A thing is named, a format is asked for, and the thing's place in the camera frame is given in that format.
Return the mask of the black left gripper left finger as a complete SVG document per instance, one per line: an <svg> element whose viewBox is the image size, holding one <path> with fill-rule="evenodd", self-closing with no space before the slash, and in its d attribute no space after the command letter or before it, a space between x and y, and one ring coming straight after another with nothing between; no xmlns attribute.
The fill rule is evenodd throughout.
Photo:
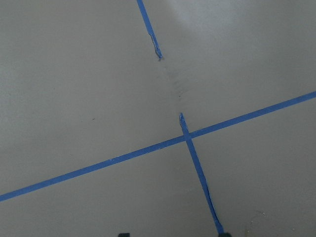
<svg viewBox="0 0 316 237"><path fill-rule="evenodd" d="M130 233L120 233L118 237L130 237Z"/></svg>

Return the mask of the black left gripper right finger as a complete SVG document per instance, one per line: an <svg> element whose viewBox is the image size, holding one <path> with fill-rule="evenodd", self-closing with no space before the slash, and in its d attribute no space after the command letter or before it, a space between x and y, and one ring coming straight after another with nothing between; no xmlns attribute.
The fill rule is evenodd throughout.
<svg viewBox="0 0 316 237"><path fill-rule="evenodd" d="M220 233L218 234L218 237L231 237L230 233Z"/></svg>

